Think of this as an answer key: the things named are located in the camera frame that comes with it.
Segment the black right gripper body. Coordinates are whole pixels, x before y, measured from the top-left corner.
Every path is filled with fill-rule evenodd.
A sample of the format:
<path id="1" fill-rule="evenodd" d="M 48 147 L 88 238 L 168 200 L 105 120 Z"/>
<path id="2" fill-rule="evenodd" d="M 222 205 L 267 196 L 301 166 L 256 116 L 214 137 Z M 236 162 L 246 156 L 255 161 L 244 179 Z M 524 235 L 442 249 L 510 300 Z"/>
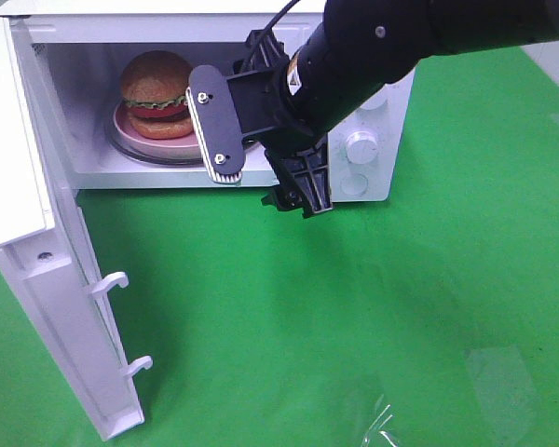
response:
<path id="1" fill-rule="evenodd" d="M 281 58 L 226 79 L 243 142 L 259 142 L 273 152 L 299 152 L 315 144 L 315 133 L 290 105 L 287 65 Z"/>

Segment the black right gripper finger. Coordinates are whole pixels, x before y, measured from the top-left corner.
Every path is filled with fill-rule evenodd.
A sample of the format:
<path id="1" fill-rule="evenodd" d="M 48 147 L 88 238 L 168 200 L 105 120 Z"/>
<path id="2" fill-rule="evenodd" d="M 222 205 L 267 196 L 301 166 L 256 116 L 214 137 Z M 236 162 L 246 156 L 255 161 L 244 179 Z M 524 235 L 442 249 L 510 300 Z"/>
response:
<path id="1" fill-rule="evenodd" d="M 246 55 L 234 62 L 234 75 L 275 68 L 288 60 L 284 44 L 272 31 L 251 30 L 244 45 Z"/>
<path id="2" fill-rule="evenodd" d="M 327 137 L 289 156 L 265 150 L 265 157 L 279 183 L 261 199 L 264 206 L 278 211 L 302 209 L 304 218 L 332 209 Z"/>

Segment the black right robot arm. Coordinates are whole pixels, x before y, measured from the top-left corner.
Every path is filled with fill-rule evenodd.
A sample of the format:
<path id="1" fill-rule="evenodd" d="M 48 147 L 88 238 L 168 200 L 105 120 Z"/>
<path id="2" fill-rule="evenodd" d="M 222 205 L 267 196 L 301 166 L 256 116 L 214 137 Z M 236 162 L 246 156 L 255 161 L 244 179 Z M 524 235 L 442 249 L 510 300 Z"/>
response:
<path id="1" fill-rule="evenodd" d="M 329 1 L 293 55 L 270 27 L 251 31 L 228 85 L 279 181 L 264 203 L 329 210 L 328 132 L 422 59 L 553 40 L 559 1 Z"/>

